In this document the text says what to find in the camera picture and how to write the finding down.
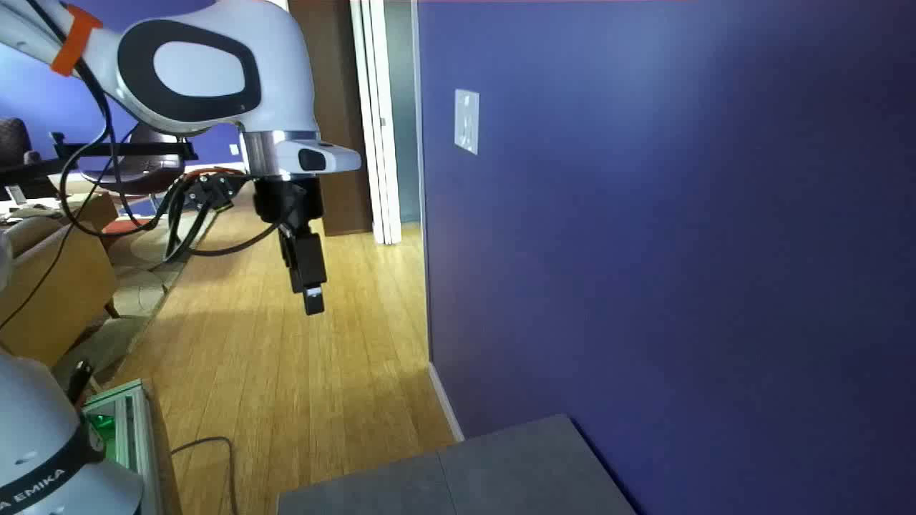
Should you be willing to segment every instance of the purple wall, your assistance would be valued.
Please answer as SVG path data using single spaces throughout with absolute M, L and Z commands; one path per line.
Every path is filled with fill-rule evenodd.
M 210 5 L 210 0 L 84 0 L 84 9 L 97 15 L 108 27 L 127 27 L 142 16 L 183 15 Z M 117 133 L 135 126 L 135 116 L 112 102 Z M 92 139 L 102 128 L 85 85 L 75 78 L 59 78 L 48 65 L 0 46 L 0 116 L 24 116 L 32 146 L 44 158 L 55 158 L 51 132 L 69 139 Z M 238 139 L 233 126 L 217 126 L 194 138 L 200 159 L 238 159 L 228 142 Z
M 432 354 L 460 427 L 570 411 L 645 511 L 914 511 L 914 19 L 424 2 Z M 454 88 L 480 92 L 479 158 Z

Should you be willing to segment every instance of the robotic arm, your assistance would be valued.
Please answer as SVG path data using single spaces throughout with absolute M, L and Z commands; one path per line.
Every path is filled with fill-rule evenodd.
M 191 15 L 141 19 L 124 35 L 57 0 L 0 0 L 0 42 L 59 73 L 95 73 L 138 119 L 194 133 L 235 123 L 243 133 L 254 205 L 281 228 L 291 289 L 320 312 L 323 256 L 318 175 L 351 172 L 351 148 L 320 139 L 307 40 L 266 0 L 217 0 Z

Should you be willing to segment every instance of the hardwood floor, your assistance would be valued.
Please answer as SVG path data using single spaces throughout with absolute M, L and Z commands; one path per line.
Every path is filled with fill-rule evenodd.
M 205 245 L 260 228 L 243 205 Z M 148 378 L 171 447 L 228 434 L 240 511 L 276 511 L 281 491 L 453 444 L 427 374 L 420 235 L 323 238 L 326 312 L 307 318 L 277 241 L 233 256 L 194 256 L 138 336 L 117 379 Z M 185 515 L 228 511 L 225 449 L 174 458 Z

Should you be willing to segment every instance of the light switch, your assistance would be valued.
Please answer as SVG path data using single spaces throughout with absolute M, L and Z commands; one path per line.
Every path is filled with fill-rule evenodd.
M 454 88 L 454 146 L 479 155 L 480 95 Z

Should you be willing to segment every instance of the white baseboard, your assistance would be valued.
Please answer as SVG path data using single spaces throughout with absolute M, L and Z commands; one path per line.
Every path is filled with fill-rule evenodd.
M 430 379 L 432 379 L 436 397 L 439 397 L 439 402 L 440 402 L 440 411 L 444 411 L 446 421 L 449 421 L 453 438 L 454 438 L 454 441 L 463 441 L 460 422 L 457 422 L 457 418 L 454 418 L 454 409 L 453 409 L 453 399 L 449 399 L 446 388 L 440 385 L 440 378 L 439 378 L 439 371 L 436 371 L 436 364 L 430 364 Z

